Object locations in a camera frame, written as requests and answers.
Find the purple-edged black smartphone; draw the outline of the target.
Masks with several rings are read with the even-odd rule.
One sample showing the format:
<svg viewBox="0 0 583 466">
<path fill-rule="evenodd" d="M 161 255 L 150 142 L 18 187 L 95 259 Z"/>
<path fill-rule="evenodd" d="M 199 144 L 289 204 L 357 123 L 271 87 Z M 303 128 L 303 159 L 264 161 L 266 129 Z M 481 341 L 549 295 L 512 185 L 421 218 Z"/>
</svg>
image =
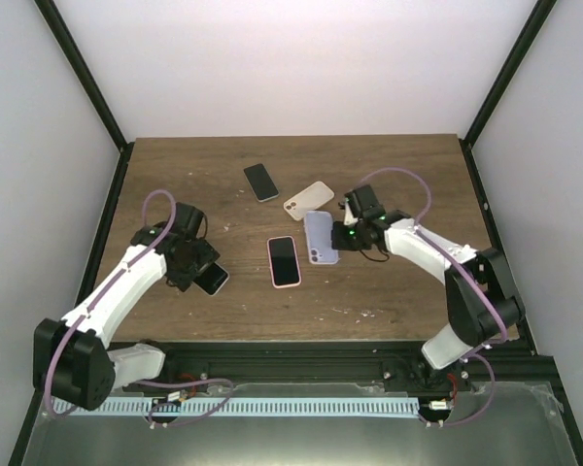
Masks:
<svg viewBox="0 0 583 466">
<path fill-rule="evenodd" d="M 208 296 L 215 296 L 228 280 L 229 273 L 218 263 L 213 263 L 193 283 Z"/>
</svg>

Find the lilac phone case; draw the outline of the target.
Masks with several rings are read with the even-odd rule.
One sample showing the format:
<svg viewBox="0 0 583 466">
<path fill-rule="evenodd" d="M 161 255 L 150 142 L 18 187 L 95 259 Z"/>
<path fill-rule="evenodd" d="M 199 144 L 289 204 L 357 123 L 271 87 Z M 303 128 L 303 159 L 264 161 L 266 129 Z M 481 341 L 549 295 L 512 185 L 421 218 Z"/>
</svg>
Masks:
<svg viewBox="0 0 583 466">
<path fill-rule="evenodd" d="M 303 225 L 310 263 L 335 265 L 339 261 L 339 252 L 332 247 L 332 215 L 324 211 L 309 211 Z"/>
</svg>

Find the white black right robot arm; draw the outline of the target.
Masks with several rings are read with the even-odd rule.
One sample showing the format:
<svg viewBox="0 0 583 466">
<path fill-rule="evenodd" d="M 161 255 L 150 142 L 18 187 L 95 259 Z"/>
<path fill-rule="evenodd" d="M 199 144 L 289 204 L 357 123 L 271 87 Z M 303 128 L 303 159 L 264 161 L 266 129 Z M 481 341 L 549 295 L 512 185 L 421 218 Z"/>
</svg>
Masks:
<svg viewBox="0 0 583 466">
<path fill-rule="evenodd" d="M 340 208 L 344 217 L 331 232 L 334 249 L 376 248 L 408 260 L 444 286 L 448 323 L 422 345 L 424 359 L 412 367 L 420 389 L 439 388 L 446 368 L 505 342 L 508 329 L 523 320 L 524 304 L 503 252 L 459 245 L 403 211 L 386 211 L 368 184 L 347 192 Z"/>
</svg>

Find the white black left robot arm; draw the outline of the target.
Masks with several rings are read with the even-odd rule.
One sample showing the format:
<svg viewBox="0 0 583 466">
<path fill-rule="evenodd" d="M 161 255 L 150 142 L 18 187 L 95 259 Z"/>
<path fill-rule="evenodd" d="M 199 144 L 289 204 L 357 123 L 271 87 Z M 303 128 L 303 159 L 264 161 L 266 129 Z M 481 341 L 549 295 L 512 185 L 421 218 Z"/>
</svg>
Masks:
<svg viewBox="0 0 583 466">
<path fill-rule="evenodd" d="M 112 350 L 110 344 L 154 284 L 164 281 L 186 291 L 219 259 L 199 231 L 205 220 L 197 208 L 176 204 L 167 220 L 134 234 L 111 274 L 74 310 L 40 322 L 33 337 L 32 382 L 45 402 L 57 398 L 92 411 L 114 390 L 141 380 L 159 392 L 178 383 L 180 370 L 162 349 L 136 344 Z"/>
</svg>

